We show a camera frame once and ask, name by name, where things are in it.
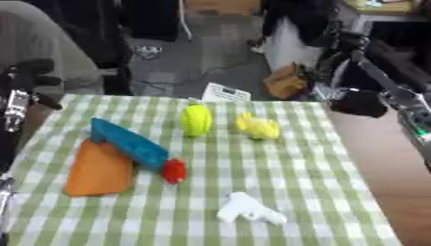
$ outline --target yellow ball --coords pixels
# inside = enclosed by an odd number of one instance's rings
[[[208,108],[193,104],[183,109],[180,122],[186,135],[197,136],[204,135],[210,130],[213,119]]]

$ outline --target wooden shelf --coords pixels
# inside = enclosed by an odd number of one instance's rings
[[[405,1],[399,3],[387,3],[382,7],[373,7],[365,5],[367,1],[363,0],[343,0],[347,5],[354,8],[356,11],[368,14],[405,14],[413,10],[413,2]]]

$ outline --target table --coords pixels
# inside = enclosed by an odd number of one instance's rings
[[[351,158],[405,246],[431,245],[431,174],[396,112],[379,119],[330,112]]]
[[[375,21],[411,22],[423,21],[411,16],[413,2],[386,3],[382,7],[366,6],[355,0],[340,0],[340,20],[353,32],[368,34]]]
[[[12,245],[398,245],[391,227],[317,103],[216,103],[210,133],[183,137],[187,100],[67,95],[13,166],[18,195]],[[254,141],[232,129],[241,111],[283,118],[283,137]],[[73,154],[99,116],[146,135],[181,156],[180,186],[140,171],[119,195],[61,193]],[[289,218],[283,227],[216,221],[225,195],[244,190]]]

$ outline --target green checkered tablecloth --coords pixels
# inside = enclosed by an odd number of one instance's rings
[[[392,228],[317,103],[208,103],[214,126],[183,136],[178,123],[187,100],[151,97],[63,98],[11,170],[12,245],[399,245]],[[236,115],[277,119],[281,137],[252,140],[235,130]],[[62,193],[92,117],[160,143],[188,166],[169,185],[141,170],[121,194],[70,198]],[[244,191],[284,213],[273,226],[242,218],[216,219],[226,195]]]

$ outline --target blue toy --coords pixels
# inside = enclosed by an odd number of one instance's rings
[[[151,140],[103,119],[91,119],[91,141],[110,142],[130,159],[150,170],[161,169],[168,151]]]
[[[161,171],[170,184],[177,185],[187,176],[186,164],[177,159],[168,160],[168,152],[164,147],[106,120],[91,119],[91,141],[111,143],[141,166]]]

